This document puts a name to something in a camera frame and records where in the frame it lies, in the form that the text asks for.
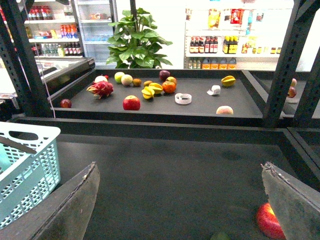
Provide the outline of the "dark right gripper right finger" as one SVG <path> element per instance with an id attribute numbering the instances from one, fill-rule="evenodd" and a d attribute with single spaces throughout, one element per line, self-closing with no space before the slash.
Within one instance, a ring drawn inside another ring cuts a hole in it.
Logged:
<path id="1" fill-rule="evenodd" d="M 262 166 L 268 202 L 287 240 L 320 238 L 320 192 L 271 162 Z"/>

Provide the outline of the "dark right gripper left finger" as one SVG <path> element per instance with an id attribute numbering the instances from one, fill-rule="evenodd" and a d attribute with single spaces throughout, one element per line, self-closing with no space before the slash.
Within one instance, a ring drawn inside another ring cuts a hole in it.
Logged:
<path id="1" fill-rule="evenodd" d="M 2 240 L 82 240 L 95 207 L 100 172 L 95 162 L 0 231 Z"/>

